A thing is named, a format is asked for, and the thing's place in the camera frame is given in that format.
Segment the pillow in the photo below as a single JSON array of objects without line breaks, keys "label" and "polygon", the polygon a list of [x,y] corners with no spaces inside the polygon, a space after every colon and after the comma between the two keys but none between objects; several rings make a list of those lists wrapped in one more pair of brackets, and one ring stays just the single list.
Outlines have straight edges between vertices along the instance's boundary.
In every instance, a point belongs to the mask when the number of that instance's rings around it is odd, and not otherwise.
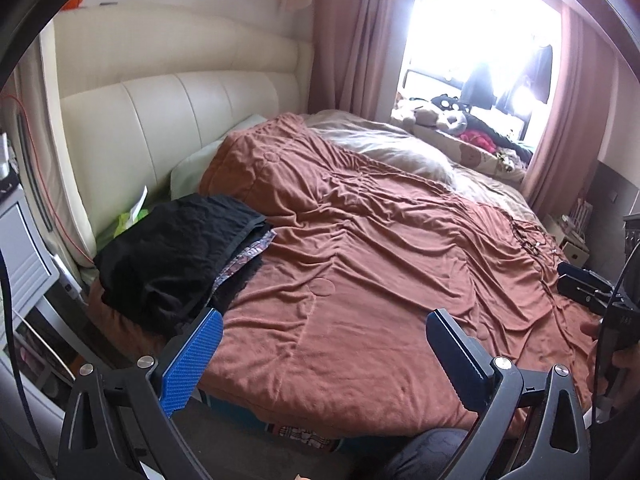
[{"label": "pillow", "polygon": [[338,110],[319,112],[305,122],[323,139],[352,152],[407,173],[454,185],[455,174],[444,153],[400,128]]},{"label": "pillow", "polygon": [[209,164],[213,160],[213,157],[216,156],[220,145],[224,142],[228,134],[238,130],[248,130],[266,120],[264,117],[256,114],[247,117],[244,121],[239,122],[236,126],[226,131],[218,140],[207,144],[201,150],[185,158],[171,172],[171,200],[197,192],[202,175],[207,171]]}]

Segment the blue rubber pad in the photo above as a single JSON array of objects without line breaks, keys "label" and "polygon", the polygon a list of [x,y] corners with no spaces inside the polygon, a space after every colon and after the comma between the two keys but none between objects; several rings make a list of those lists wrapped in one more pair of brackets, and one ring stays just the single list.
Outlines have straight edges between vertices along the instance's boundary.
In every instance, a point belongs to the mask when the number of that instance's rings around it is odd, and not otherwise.
[{"label": "blue rubber pad", "polygon": [[162,375],[160,405],[166,416],[183,409],[222,340],[222,315],[211,310]]}]

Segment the black cloth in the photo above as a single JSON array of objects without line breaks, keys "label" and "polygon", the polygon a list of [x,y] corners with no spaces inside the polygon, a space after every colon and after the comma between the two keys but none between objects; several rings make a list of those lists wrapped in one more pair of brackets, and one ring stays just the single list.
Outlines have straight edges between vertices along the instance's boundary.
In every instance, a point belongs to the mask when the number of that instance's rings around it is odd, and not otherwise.
[{"label": "black cloth", "polygon": [[465,430],[437,428],[414,438],[373,480],[436,480],[466,437]]},{"label": "black cloth", "polygon": [[520,158],[522,162],[524,162],[527,166],[531,162],[533,158],[533,152],[516,142],[513,142],[509,137],[505,137],[504,135],[496,132],[491,126],[485,123],[482,119],[478,119],[475,115],[464,112],[466,117],[466,129],[467,130],[478,130],[479,132],[486,133],[489,138],[494,142],[498,148],[508,148],[510,150],[514,150],[516,155]]},{"label": "black cloth", "polygon": [[505,114],[515,115],[513,97],[523,86],[531,90],[533,97],[537,101],[547,104],[551,95],[551,67],[553,60],[554,50],[551,45],[537,50],[513,86],[498,99],[495,107]]},{"label": "black cloth", "polygon": [[487,63],[479,63],[462,85],[460,100],[471,106],[491,110],[495,103],[491,69]]},{"label": "black cloth", "polygon": [[[209,300],[220,271],[271,225],[235,198],[192,194],[156,206],[95,257],[102,301],[141,327],[171,338]],[[226,312],[260,266],[254,258],[215,292]]]}]

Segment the cream leather headboard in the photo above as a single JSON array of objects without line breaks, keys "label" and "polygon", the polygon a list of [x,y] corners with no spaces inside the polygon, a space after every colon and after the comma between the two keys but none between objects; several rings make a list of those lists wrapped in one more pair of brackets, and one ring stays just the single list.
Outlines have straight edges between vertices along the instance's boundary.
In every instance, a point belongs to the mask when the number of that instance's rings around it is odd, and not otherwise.
[{"label": "cream leather headboard", "polygon": [[64,139],[56,151],[61,158],[66,148],[72,168],[62,169],[61,183],[76,220],[69,228],[90,225],[78,233],[89,249],[143,186],[167,186],[181,160],[239,121],[306,111],[311,46],[225,18],[168,6],[92,7],[57,15],[47,38],[43,63],[52,52],[57,69],[47,97],[51,107],[59,93],[62,113],[52,128],[63,135],[53,137]]}]

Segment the window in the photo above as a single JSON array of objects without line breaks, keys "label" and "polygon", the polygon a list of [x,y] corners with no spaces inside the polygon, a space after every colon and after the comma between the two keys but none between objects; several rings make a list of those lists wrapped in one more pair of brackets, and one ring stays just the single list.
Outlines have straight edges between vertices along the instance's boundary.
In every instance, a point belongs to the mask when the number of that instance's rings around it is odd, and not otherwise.
[{"label": "window", "polygon": [[[559,13],[541,0],[416,0],[399,89],[428,100],[443,93],[460,96],[475,67],[486,63],[494,104],[513,91],[513,110],[473,112],[499,132],[535,146],[552,95],[543,104],[516,82],[541,47],[552,46],[557,67],[560,30]],[[552,94],[556,79],[554,74]]]}]

